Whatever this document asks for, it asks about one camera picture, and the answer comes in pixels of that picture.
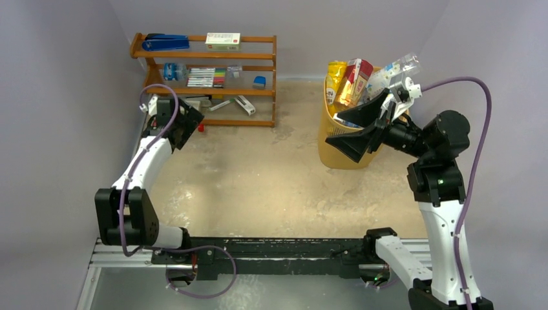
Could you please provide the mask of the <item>yellow plastic bottle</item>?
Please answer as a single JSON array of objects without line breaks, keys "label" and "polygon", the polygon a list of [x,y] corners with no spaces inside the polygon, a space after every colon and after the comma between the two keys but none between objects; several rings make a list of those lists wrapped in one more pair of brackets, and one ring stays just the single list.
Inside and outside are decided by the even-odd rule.
[{"label": "yellow plastic bottle", "polygon": [[331,105],[335,99],[346,72],[346,67],[347,62],[345,61],[331,61],[328,63],[327,75],[324,80],[326,103],[328,105]]}]

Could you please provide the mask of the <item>yellow mesh waste bin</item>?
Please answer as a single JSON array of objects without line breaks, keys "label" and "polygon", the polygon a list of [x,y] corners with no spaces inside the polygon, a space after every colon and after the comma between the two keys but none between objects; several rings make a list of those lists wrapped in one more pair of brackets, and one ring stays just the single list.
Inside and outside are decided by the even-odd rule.
[{"label": "yellow mesh waste bin", "polygon": [[334,147],[328,145],[324,139],[328,129],[341,128],[345,132],[354,131],[354,128],[341,125],[333,119],[333,115],[341,112],[344,107],[336,105],[333,101],[331,105],[326,103],[325,86],[324,86],[324,107],[322,108],[320,126],[318,132],[318,153],[321,162],[331,169],[355,170],[363,169],[369,165],[376,155],[366,155],[359,163],[354,163],[344,154],[341,154]]}]

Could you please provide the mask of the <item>clear bottle white label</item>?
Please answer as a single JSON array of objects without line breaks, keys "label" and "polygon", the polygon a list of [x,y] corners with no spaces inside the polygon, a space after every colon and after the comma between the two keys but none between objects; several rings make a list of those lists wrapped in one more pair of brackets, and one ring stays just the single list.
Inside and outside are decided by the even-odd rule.
[{"label": "clear bottle white label", "polygon": [[421,65],[418,56],[411,52],[375,71],[370,76],[366,86],[366,99],[375,98],[384,88],[389,88],[391,80],[403,74],[412,77],[420,72]]}]

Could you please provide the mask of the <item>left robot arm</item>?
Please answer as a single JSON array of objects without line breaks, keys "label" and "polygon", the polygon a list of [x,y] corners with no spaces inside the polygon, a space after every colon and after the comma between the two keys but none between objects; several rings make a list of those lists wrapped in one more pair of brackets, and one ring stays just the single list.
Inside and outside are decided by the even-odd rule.
[{"label": "left robot arm", "polygon": [[94,196],[100,238],[105,245],[167,249],[176,264],[193,255],[188,230],[160,223],[148,190],[173,152],[182,149],[204,116],[182,98],[154,95],[151,116],[130,165],[110,187]]}]

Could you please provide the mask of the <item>amber bottle red gold label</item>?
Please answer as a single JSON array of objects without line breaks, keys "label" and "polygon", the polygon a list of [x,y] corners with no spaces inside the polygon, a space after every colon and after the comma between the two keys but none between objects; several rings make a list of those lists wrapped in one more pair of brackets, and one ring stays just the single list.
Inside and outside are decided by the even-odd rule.
[{"label": "amber bottle red gold label", "polygon": [[334,103],[342,107],[355,107],[373,71],[373,65],[367,60],[355,58],[347,62]]}]

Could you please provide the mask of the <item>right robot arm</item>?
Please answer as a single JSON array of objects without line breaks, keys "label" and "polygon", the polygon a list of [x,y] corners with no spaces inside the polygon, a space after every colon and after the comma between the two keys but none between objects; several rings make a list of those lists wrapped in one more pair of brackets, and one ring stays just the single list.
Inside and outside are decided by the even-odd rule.
[{"label": "right robot arm", "polygon": [[366,233],[364,257],[388,264],[404,283],[412,309],[492,309],[476,284],[464,227],[467,195],[456,159],[470,145],[467,118],[445,110],[419,128],[408,115],[396,114],[389,90],[337,116],[359,130],[329,136],[326,142],[351,160],[359,161],[380,145],[416,159],[407,168],[407,180],[427,229],[430,267],[391,228]]}]

